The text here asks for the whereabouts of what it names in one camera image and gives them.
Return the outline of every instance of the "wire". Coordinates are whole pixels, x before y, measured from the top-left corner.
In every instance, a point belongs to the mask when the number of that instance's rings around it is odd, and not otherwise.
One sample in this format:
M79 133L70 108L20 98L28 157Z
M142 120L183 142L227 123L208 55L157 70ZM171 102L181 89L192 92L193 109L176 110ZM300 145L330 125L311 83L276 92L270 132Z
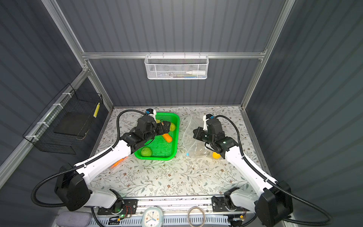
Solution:
M194 210L194 209L200 210L200 212L202 212L202 214L203 214L203 222L202 222L202 224L201 224L201 225L199 225L199 226L194 226L194 225L192 224L192 222L189 220L190 212L191 212L192 210ZM192 207L192 208L190 208L190 210L189 210L189 212L188 212L188 218L187 218L187 219L188 219L188 223L189 223L189 225L190 225L191 227L202 227L202 226L205 224L205 214L204 214L204 211L203 211L201 208L197 207L197 206Z
M246 225L249 225L251 222L253 222L255 219L257 218L257 214L254 214L253 218L251 218L251 220L249 220L248 222L246 223L243 223L241 226L239 227L244 227Z
M237 132L237 140L238 140L238 145L240 147L240 152L241 152L241 155L242 155L242 158L243 160L247 163L247 165L253 170L255 171L262 179L264 179L264 181L268 182L270 185L272 185L273 187L277 188L278 190L280 190L281 192L283 192L284 194L290 196L291 198L293 199L296 199L297 201L299 202L302 202L306 205L308 205L309 207L312 207L313 209L319 211L320 213L322 213L323 215L325 215L328 219L325 220L325 221L319 221L319 222L307 222L307 221L300 221L300 220L294 220L294 219L290 219L290 218L284 218L283 220L286 221L286 222L292 222L292 223L295 223L295 224L301 224L301 225L306 225L306 226L326 226L326 225L329 225L331 224L331 221L333 220L332 216L327 212L325 211L324 209L320 208L319 206L303 199L303 198L300 198L298 197L297 195L294 195L286 190L284 190L283 188L281 188L280 186L278 186L277 184L275 184L274 182L270 181L269 179L267 179L267 177L265 177L260 171L258 171L248 160L247 158L244 156L244 153L243 153L243 149L242 149L242 143L241 143L241 139L240 139L240 132L238 131L238 128L237 126L226 116L223 116L223 115L217 115L215 116L216 118L217 117L223 117L225 119L227 119L232 125L233 127L235 128L236 132Z
M208 150L211 150L211 151L215 152L212 148L207 147L207 143L204 143L204 146L205 146Z
M126 218L126 216L127 216L127 213L129 212L129 208L130 208L130 212L132 213L132 211L131 211L131 207L126 206L126 214L125 214L125 218Z
M150 143L145 144L145 146L150 145L154 141L154 139L152 139Z
M62 174L66 174L66 173L69 173L69 172L73 172L77 169L80 169L80 168L83 168L87 165L89 165L90 163L102 158L103 156L105 156L106 154L108 154L110 151L112 151L113 148L116 147L116 145L118 144L118 141L120 140L120 123L119 123L119 120L120 120L120 117L121 115L123 115L124 113L126 112L137 112L137 113L140 113L142 115L146 115L145 113L139 111L139 110L124 110L122 111L121 113L119 113L119 115L117 116L117 120L116 120L116 128L117 128L117 138L116 138L116 141L115 143L112 145L112 148L109 148L108 150L106 150L104 153L100 154L99 156L96 156L95 158L89 160L88 162L85 162L84 164L82 165L79 165L79 166L76 166L76 167L73 167L71 169L67 169L67 170L63 170L61 172L58 172L56 174L53 174L52 176L50 177L47 177L45 178L44 180L42 180L41 182L39 182L32 190L32 193L30 195L30 198L32 200L32 202L35 204L35 205L38 205L38 206L41 206L41 207L64 207L65 204L64 203L43 203L41 201L39 201L37 199L37 196L36 196L36 193L38 191L38 189L43 185L45 184L46 182L50 181L51 179L54 179Z
M245 217L245 216L246 216L246 214L247 214L247 210L245 210L243 207L242 207L242 209L243 209L243 211L245 211L245 212L243 213L243 217Z
M101 222L99 222L99 220L97 219L96 214L94 213L94 209L93 209L93 207L91 207L91 212L92 212L93 219L96 221L97 225L99 225L99 227L105 227L105 226L104 226L104 225L102 225L102 224L101 224Z

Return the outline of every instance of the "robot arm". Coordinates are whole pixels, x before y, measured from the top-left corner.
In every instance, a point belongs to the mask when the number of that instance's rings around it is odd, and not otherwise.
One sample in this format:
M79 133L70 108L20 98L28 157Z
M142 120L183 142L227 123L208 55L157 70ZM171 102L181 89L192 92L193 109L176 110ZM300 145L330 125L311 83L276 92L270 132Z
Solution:
M243 159L238 143L231 137L226 137L221 122L213 115L203 117L204 126L193 131L194 139L208 143L214 152L220 154L230 162L248 180L256 194L245 192L234 187L224 193L223 204L229 210L243 207L256 213L262 223L268 227L286 218L293 211L292 199L262 179L247 163L251 165L268 180L276 182L286 191L291 191L289 185L277 182L276 179L265 173L249 157Z
M83 167L74 172L58 176L54 191L68 210L74 211L82 206L98 206L111 208L117 213L117 210L122 209L122 198L116 191L93 188L89 184L105 169L116 166L127 156L145 146L145 142L154 139L155 136L169 132L170 122L156 123L156 111L153 109L147 109L146 113L147 115L138 119L135 128L118 138L119 141L115 148L112 148L112 146L108 147L97 155L75 164L75 166ZM89 163L90 160L96 157L100 158ZM71 169L72 167L66 164L61 167L60 171Z

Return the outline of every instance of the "black wire mesh basket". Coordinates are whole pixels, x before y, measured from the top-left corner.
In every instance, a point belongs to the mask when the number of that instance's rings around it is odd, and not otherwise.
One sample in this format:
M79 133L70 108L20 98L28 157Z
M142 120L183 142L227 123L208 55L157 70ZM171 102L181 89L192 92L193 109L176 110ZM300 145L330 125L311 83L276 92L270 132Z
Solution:
M76 154L103 104L102 96L80 90L62 95L62 101L53 104L45 119L34 122L35 129L29 127L23 137L40 151Z

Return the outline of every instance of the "white wire mesh basket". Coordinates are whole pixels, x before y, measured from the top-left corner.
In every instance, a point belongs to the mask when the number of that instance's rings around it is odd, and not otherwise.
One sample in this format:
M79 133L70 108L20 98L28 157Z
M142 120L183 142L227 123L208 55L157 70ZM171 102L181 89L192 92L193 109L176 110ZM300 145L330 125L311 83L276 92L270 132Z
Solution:
M153 58L145 57L147 78L151 80L206 79L209 59L199 58Z

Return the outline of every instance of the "vent grille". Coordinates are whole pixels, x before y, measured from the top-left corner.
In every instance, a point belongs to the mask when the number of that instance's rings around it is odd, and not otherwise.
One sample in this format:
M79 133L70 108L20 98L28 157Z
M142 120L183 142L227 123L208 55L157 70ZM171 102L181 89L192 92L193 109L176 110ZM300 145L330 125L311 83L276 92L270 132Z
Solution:
M97 217L98 220L104 226L141 226L141 216L132 216L131 218L126 218L120 221L120 224L108 224L108 218L106 217ZM197 226L202 224L203 215L191 215L189 217L190 222ZM228 217L225 215L206 215L205 216L205 224L214 224L219 226L228 226ZM180 225L189 225L186 215L173 215L173 216L164 216L164 225L168 226L180 226ZM88 227L98 227L97 223L94 219L91 219Z

